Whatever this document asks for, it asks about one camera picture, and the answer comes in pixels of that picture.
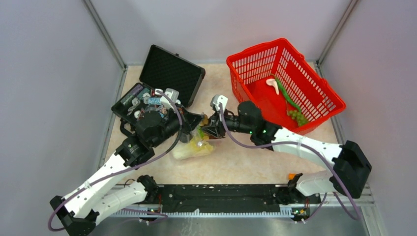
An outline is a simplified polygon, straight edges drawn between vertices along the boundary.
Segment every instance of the white wall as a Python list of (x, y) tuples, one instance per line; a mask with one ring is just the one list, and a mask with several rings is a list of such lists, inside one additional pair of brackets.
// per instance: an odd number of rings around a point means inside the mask
[(93, 0), (128, 64), (151, 44), (194, 62), (224, 62), (253, 45), (287, 38), (317, 59), (349, 0)]
[(389, 235), (416, 235), (417, 1), (361, 1), (324, 64)]
[(81, 0), (2, 0), (0, 22), (0, 234), (50, 235), (50, 199), (96, 168), (121, 70)]

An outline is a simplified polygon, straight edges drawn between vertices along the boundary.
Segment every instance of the red basket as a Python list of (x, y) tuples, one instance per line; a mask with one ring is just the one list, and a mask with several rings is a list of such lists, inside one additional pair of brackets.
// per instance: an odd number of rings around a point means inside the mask
[[(251, 100), (262, 111), (263, 117), (293, 132), (306, 134), (346, 108), (343, 100), (327, 81), (307, 64), (285, 38), (262, 43), (229, 56), (232, 90), (239, 102)], [(308, 123), (298, 127), (287, 115), (285, 98), (266, 84), (266, 79), (277, 75), (290, 98), (300, 106)], [(289, 110), (295, 110), (288, 104)]]

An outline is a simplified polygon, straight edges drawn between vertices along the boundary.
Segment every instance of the green grapes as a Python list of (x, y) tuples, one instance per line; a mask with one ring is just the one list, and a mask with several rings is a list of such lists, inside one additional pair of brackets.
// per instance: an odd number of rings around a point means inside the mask
[(307, 118), (299, 111), (293, 110), (287, 113), (291, 119), (297, 121), (298, 126), (302, 126), (308, 123)]

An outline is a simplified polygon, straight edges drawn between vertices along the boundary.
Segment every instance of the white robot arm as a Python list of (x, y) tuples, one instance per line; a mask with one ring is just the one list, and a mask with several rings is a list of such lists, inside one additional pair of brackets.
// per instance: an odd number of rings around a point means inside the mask
[(81, 188), (86, 189), (84, 192), (78, 194), (74, 199), (65, 204), (66, 210), (68, 212), (73, 212), (73, 217), (81, 219), (86, 218), (90, 214), (91, 210), (98, 212), (99, 214), (95, 221), (96, 225), (98, 225), (103, 219), (118, 210), (133, 203), (142, 202), (147, 195), (147, 191), (140, 182), (134, 182), (129, 185), (128, 188), (124, 188), (116, 193), (107, 195), (110, 189), (112, 189), (124, 177), (132, 174), (134, 170), (110, 177), (94, 186), (90, 186), (92, 182), (102, 177), (128, 169), (129, 166), (125, 166), (125, 162), (126, 161), (119, 154), (113, 153), (109, 160), (96, 173), (94, 173), (94, 175), (80, 185), (79, 188), (63, 197), (65, 200)]
[(347, 141), (344, 145), (331, 144), (296, 134), (278, 124), (265, 121), (261, 111), (250, 101), (239, 104), (237, 116), (230, 115), (225, 109), (227, 102), (225, 96), (213, 97), (210, 105), (216, 113), (210, 117), (210, 124), (204, 131), (217, 137), (224, 137), (229, 130), (248, 133), (256, 147), (241, 144), (231, 138), (246, 148), (286, 152), (324, 167), (325, 171), (299, 174), (289, 182), (289, 186), (295, 187), (304, 196), (326, 192), (346, 195), (345, 190), (348, 190), (353, 198), (360, 197), (372, 166), (356, 143)]

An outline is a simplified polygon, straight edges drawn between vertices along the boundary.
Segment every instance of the orange part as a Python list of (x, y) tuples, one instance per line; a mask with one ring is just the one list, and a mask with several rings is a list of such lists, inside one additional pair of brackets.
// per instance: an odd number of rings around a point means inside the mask
[(296, 174), (289, 174), (288, 175), (288, 179), (289, 180), (293, 180), (295, 176), (296, 176)]

